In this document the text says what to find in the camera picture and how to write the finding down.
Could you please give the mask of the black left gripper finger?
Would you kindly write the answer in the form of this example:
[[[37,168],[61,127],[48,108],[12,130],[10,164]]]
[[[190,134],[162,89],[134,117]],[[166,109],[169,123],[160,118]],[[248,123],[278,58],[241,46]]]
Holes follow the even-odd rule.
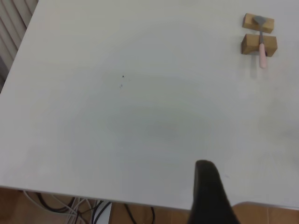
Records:
[[[190,224],[238,224],[218,169],[211,161],[195,163],[193,203],[189,214]]]

